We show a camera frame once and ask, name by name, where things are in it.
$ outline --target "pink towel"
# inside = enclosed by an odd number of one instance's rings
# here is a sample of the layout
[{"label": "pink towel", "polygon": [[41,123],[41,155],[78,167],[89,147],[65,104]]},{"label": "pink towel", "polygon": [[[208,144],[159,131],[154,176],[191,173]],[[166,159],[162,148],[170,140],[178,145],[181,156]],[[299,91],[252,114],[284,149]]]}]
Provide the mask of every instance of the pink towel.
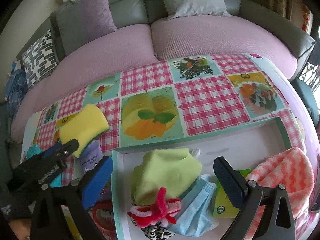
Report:
[{"label": "pink towel", "polygon": [[[294,219],[302,210],[303,205],[309,201],[314,187],[311,163],[298,147],[268,158],[246,177],[246,180],[250,179],[255,180],[261,187],[276,187],[279,183],[284,184]],[[245,239],[252,239],[263,211],[263,206],[258,208]]]}]

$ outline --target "printed food picture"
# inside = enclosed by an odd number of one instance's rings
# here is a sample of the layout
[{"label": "printed food picture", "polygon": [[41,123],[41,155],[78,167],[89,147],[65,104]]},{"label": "printed food picture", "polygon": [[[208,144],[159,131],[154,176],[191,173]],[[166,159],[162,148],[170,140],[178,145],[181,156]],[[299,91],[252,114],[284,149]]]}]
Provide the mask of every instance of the printed food picture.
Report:
[{"label": "printed food picture", "polygon": [[284,108],[281,98],[262,73],[231,75],[228,78],[239,93],[250,117],[255,118]]},{"label": "printed food picture", "polygon": [[172,88],[162,88],[123,99],[121,134],[125,141],[170,138],[183,134]]},{"label": "printed food picture", "polygon": [[70,116],[66,116],[66,117],[60,118],[60,119],[58,119],[56,121],[56,126],[55,126],[55,129],[54,129],[54,134],[53,134],[53,139],[52,139],[53,143],[58,143],[60,141],[60,138],[59,138],[59,129],[60,129],[60,127],[62,127],[63,125],[65,125],[66,123],[71,121],[77,114],[78,113],[74,113],[74,114],[71,114]]},{"label": "printed food picture", "polygon": [[168,60],[175,81],[221,74],[209,55]]},{"label": "printed food picture", "polygon": [[58,107],[59,107],[59,102],[56,102],[47,108],[46,113],[44,115],[43,124],[46,124],[49,121],[53,121],[54,119],[57,118]]},{"label": "printed food picture", "polygon": [[118,95],[120,74],[100,79],[87,87],[82,107],[114,98]]}]

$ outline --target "purple throw pillow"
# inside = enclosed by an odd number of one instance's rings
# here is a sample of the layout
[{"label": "purple throw pillow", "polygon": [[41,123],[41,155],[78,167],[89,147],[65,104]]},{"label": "purple throw pillow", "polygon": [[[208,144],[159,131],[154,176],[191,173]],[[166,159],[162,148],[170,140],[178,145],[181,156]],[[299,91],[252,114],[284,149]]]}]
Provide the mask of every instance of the purple throw pillow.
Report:
[{"label": "purple throw pillow", "polygon": [[66,56],[117,30],[108,0],[74,0],[58,8],[57,23]]}]

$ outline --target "tray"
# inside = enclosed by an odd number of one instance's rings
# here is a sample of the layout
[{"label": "tray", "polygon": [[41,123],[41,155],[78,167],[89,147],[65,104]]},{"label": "tray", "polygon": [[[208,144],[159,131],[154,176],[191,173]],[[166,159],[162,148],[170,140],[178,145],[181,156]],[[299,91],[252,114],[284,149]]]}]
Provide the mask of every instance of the tray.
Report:
[{"label": "tray", "polygon": [[[224,156],[236,170],[253,169],[266,157],[291,148],[291,144],[280,118],[270,118],[240,125],[236,128],[183,139],[114,149],[112,153],[114,171],[111,175],[111,187],[118,240],[141,240],[145,237],[126,214],[132,206],[129,179],[132,170],[142,163],[144,154],[150,150],[182,147],[199,148],[201,154],[198,160],[203,165],[201,174],[214,175],[212,165],[218,156]],[[199,238],[200,240],[220,239],[233,219],[219,218],[218,220],[219,226],[206,232]],[[171,239],[183,240],[188,237],[175,235]]]}]

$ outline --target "gray leather sofa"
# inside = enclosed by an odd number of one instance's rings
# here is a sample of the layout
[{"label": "gray leather sofa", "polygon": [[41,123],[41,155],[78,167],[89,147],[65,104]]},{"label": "gray leather sofa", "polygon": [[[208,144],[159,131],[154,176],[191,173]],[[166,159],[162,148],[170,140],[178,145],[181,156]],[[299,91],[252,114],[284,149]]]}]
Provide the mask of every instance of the gray leather sofa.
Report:
[{"label": "gray leather sofa", "polygon": [[[231,15],[245,18],[259,25],[287,46],[298,61],[298,68],[291,78],[293,80],[305,65],[314,47],[315,40],[284,17],[254,2],[249,0],[225,0],[225,3]],[[168,15],[163,0],[109,0],[109,4],[117,28],[134,24],[152,24]],[[54,12],[32,35],[17,55],[17,59],[21,61],[21,54],[49,28],[52,30],[55,50],[58,59],[61,61],[65,57],[65,53]]]}]

